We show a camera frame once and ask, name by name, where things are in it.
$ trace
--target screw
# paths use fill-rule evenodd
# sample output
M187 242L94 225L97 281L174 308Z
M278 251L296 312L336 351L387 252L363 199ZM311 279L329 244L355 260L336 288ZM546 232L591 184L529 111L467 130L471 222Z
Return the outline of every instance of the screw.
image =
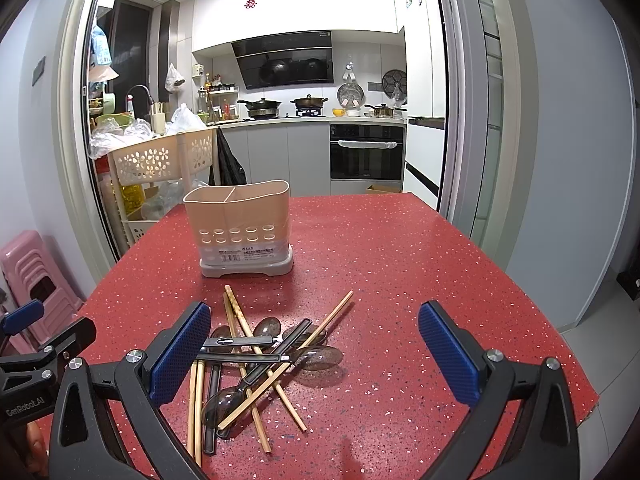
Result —
M127 354L127 361L130 363L137 363L142 359L142 350L132 350Z
M494 363L499 363L504 359L504 354L495 348L488 350L486 356L489 358L489 361L493 361Z
M552 370L558 370L558 368L560 367L560 361L558 361L558 359L556 359L555 357L550 357L546 360L546 367L551 368Z
M69 361L69 368L71 368L72 370L77 370L81 366L82 359L79 357L74 357L73 359L71 359L71 361Z

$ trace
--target floor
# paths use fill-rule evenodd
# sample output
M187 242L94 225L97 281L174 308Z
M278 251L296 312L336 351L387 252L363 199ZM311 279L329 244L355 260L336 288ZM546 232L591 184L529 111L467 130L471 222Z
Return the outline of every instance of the floor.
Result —
M562 333L600 402L578 428L581 480L596 476L640 408L640 300L609 273L580 325Z

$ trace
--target oven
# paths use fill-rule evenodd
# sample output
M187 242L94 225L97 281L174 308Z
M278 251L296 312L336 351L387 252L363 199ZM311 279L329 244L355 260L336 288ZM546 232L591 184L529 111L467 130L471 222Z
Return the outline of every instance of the oven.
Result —
M402 126L331 124L332 180L402 179Z

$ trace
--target countertop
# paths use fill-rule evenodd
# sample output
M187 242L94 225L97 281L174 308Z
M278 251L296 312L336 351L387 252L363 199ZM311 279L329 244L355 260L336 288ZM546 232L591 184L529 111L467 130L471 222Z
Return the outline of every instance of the countertop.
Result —
M269 126L270 124L283 124L283 123L351 123L351 124L393 124L397 126L403 126L406 124L406 119L381 119L374 117L279 117L277 119L263 119L258 121L239 121L237 123L215 124L222 127L223 130L228 128L241 128L244 126Z
M146 348L193 300L212 306L213 325L226 324L223 286L231 284L249 323L277 316L283 327L302 317L321 320L350 290L353 304L334 322L328 343L344 352L337 370L287 378L287 394L309 430L298 431L277 396L263 397L262 420L273 453L262 452L251 417L233 440L204 457L220 480L418 478L466 413L452 396L416 326L420 305L437 299L484 348L564 367L578 421L598 397L558 332L533 302L468 238L411 194L293 198L294 267L276 278L204 278L183 206L147 232L98 284L80 311L97 339L90 363ZM237 381L226 371L223 386ZM188 377L162 407L186 441ZM498 458L517 406L498 427L478 466ZM153 473L120 406L116 422L137 467Z

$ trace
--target oven door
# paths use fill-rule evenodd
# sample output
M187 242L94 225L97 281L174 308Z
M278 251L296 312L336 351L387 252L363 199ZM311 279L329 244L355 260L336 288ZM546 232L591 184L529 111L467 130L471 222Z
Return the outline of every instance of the oven door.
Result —
M331 178L397 180L402 177L402 142L332 139Z

